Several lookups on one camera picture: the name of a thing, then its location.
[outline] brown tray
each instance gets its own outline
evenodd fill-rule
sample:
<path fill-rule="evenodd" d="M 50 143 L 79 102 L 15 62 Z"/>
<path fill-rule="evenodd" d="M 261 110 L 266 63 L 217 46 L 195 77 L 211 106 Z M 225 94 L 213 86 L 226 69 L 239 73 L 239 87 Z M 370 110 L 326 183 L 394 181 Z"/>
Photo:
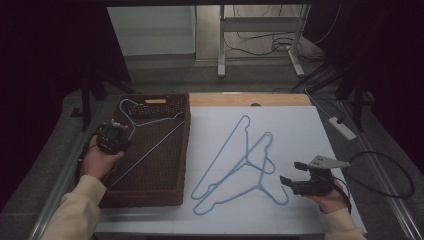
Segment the brown tray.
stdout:
<path fill-rule="evenodd" d="M 191 119 L 189 95 L 122 95 L 112 118 L 115 122 L 128 125 L 125 133 L 129 135 L 133 130 L 132 124 L 120 110 L 120 103 L 124 99 L 138 103 L 135 105 L 124 101 L 122 104 L 122 109 L 136 124 L 161 121 L 136 128 L 125 157 L 119 160 L 117 170 L 107 177 L 105 186 L 109 188 L 136 162 L 139 163 L 106 191 L 100 207 L 181 205 Z"/>

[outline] blue wire hanger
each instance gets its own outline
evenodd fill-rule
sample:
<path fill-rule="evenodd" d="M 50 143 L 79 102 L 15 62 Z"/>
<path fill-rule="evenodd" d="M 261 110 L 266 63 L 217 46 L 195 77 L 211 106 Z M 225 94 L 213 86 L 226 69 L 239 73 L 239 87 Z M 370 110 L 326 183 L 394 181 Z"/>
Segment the blue wire hanger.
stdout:
<path fill-rule="evenodd" d="M 246 133 L 246 152 L 244 154 L 244 156 L 241 157 L 241 159 L 233 166 L 233 168 L 231 168 L 231 170 L 223 177 L 221 178 L 219 181 L 211 183 L 210 185 L 208 185 L 207 190 L 205 193 L 201 194 L 200 196 L 196 197 L 195 196 L 195 192 L 198 190 L 200 184 L 204 181 L 206 175 L 209 173 L 210 169 L 212 168 L 212 166 L 215 164 L 216 160 L 219 158 L 219 156 L 221 155 L 222 151 L 224 150 L 224 148 L 227 146 L 228 142 L 230 141 L 230 139 L 233 137 L 234 133 L 236 132 L 236 130 L 240 127 L 241 122 L 247 119 L 247 125 L 245 127 L 245 133 Z M 280 206 L 284 206 L 288 203 L 289 201 L 289 197 L 287 195 L 287 192 L 285 191 L 284 187 L 282 186 L 281 188 L 283 189 L 283 192 L 286 196 L 286 200 L 283 202 L 279 202 L 277 201 L 274 196 L 272 196 L 272 194 L 269 193 L 268 190 L 266 190 L 266 188 L 263 186 L 262 184 L 262 180 L 263 180 L 263 176 L 264 174 L 272 174 L 275 172 L 275 165 L 274 163 L 268 158 L 268 148 L 271 146 L 272 141 L 273 141 L 273 135 L 270 132 L 265 132 L 261 138 L 251 147 L 249 148 L 249 132 L 248 132 L 248 128 L 250 126 L 250 117 L 247 115 L 243 115 L 239 122 L 237 123 L 237 125 L 235 126 L 235 128 L 233 129 L 233 131 L 230 133 L 229 137 L 227 138 L 227 140 L 225 141 L 224 145 L 221 147 L 221 149 L 219 150 L 218 154 L 215 156 L 214 160 L 212 161 L 212 163 L 209 165 L 208 169 L 206 170 L 206 172 L 204 173 L 204 175 L 202 176 L 202 178 L 200 179 L 200 181 L 197 183 L 197 185 L 195 186 L 193 192 L 191 193 L 191 197 L 194 200 L 200 200 L 195 207 L 193 208 L 193 213 L 201 216 L 204 215 L 206 213 L 209 213 L 210 211 L 212 211 L 214 209 L 214 207 L 218 204 L 224 204 L 227 203 L 229 201 L 232 201 L 236 198 L 239 198 L 255 189 L 258 189 L 262 192 L 264 192 L 268 197 L 270 197 L 277 205 Z M 262 166 L 256 166 L 255 164 L 253 164 L 250 160 L 249 160 L 249 155 L 250 153 L 252 153 L 253 150 L 255 150 L 259 144 L 262 141 L 265 141 L 266 139 L 268 139 L 269 143 L 265 146 L 264 148 L 264 159 L 262 160 Z M 266 164 L 270 163 L 272 165 L 273 170 L 270 172 L 265 171 L 266 169 Z M 259 180 L 258 183 L 250 188 L 248 188 L 247 190 L 242 191 L 241 193 L 235 194 L 232 197 L 229 197 L 225 200 L 221 200 L 221 201 L 216 201 L 212 204 L 212 206 L 203 211 L 200 212 L 197 210 L 197 208 L 216 190 L 219 188 L 219 186 L 225 182 L 230 176 L 232 176 L 234 173 L 236 173 L 238 170 L 240 170 L 241 168 L 243 168 L 244 166 L 250 166 L 253 167 L 254 169 L 260 171 L 260 176 L 259 176 Z"/>

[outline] hand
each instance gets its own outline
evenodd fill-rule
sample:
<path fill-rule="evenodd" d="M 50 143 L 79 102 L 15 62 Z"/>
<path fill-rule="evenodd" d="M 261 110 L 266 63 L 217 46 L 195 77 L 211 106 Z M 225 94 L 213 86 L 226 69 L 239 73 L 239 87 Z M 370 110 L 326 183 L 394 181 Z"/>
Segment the hand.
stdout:
<path fill-rule="evenodd" d="M 343 189 L 340 183 L 334 179 L 334 184 L 340 189 Z M 331 190 L 331 192 L 325 196 L 305 196 L 312 199 L 321 207 L 322 211 L 326 214 L 335 212 L 342 208 L 346 207 L 343 197 L 336 190 Z"/>
<path fill-rule="evenodd" d="M 97 136 L 91 139 L 89 149 L 85 155 L 84 174 L 95 177 L 101 181 L 112 169 L 115 162 L 124 157 L 124 152 L 121 151 L 116 155 L 107 155 L 97 147 L 96 139 Z"/>

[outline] white surface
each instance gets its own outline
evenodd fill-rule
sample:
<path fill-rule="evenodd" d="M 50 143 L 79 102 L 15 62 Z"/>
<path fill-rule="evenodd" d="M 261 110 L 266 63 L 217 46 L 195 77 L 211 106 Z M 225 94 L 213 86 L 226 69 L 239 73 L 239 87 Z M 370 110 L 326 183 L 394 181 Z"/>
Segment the white surface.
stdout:
<path fill-rule="evenodd" d="M 195 52 L 194 6 L 109 7 L 124 56 Z"/>
<path fill-rule="evenodd" d="M 353 139 L 355 139 L 356 135 L 348 127 L 346 127 L 344 123 L 337 123 L 337 120 L 337 117 L 332 117 L 328 119 L 328 122 L 348 141 L 352 141 Z"/>
<path fill-rule="evenodd" d="M 102 211 L 98 232 L 138 232 L 146 234 L 211 234 L 211 235 L 289 235 L 315 234 L 326 231 L 326 223 L 317 205 L 285 188 L 289 203 L 279 206 L 264 192 L 255 189 L 246 195 L 215 208 L 203 216 L 193 213 L 199 202 L 190 195 L 209 167 L 231 131 L 243 115 L 251 118 L 249 147 L 267 131 L 273 135 L 268 156 L 274 162 L 274 174 L 264 174 L 262 184 L 279 202 L 286 200 L 279 175 L 292 180 L 309 180 L 307 172 L 296 170 L 294 161 L 309 163 L 316 155 L 335 158 L 315 107 L 192 107 L 191 129 L 187 151 L 184 203 L 178 207 L 106 209 Z M 207 185 L 221 179 L 246 153 L 244 127 L 233 137 L 217 158 L 196 193 L 205 192 Z M 249 157 L 261 164 L 265 138 Z M 333 169 L 336 177 L 343 175 Z M 224 181 L 199 206 L 209 209 L 212 204 L 258 184 L 260 172 L 243 167 Z M 353 204 L 352 216 L 357 226 L 364 228 Z"/>

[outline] sleeve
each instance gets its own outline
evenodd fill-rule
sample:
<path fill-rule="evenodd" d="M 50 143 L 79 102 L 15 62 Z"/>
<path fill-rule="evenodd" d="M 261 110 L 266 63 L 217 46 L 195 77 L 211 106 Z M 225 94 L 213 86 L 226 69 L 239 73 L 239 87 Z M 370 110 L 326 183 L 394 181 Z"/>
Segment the sleeve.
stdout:
<path fill-rule="evenodd" d="M 325 234 L 326 240 L 366 239 L 364 237 L 364 231 L 355 226 L 347 208 L 325 214 L 325 218 L 329 225 L 329 230 Z"/>
<path fill-rule="evenodd" d="M 75 189 L 63 196 L 42 239 L 90 239 L 100 218 L 98 207 L 106 187 L 88 175 Z"/>

